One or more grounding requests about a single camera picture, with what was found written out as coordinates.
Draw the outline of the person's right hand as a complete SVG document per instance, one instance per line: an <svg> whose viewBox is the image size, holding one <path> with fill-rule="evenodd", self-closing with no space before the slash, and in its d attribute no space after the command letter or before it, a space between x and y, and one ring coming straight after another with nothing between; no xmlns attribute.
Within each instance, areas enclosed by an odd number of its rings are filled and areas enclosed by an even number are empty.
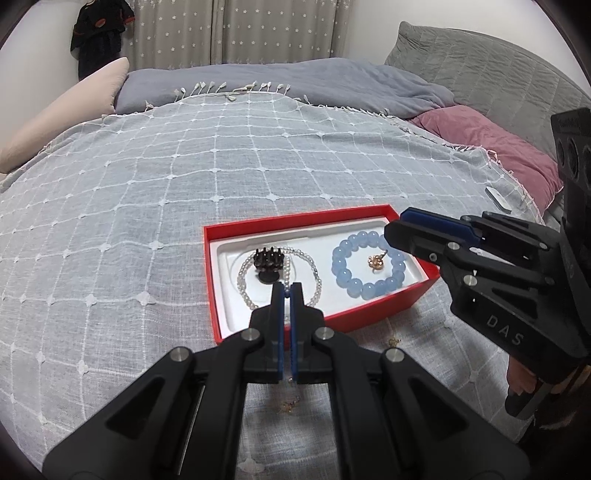
<svg viewBox="0 0 591 480"><path fill-rule="evenodd" d="M513 357L509 360L507 380L516 394L533 394L537 377ZM543 430L590 425L590 366L573 372L555 385L534 415L534 425Z"/></svg>

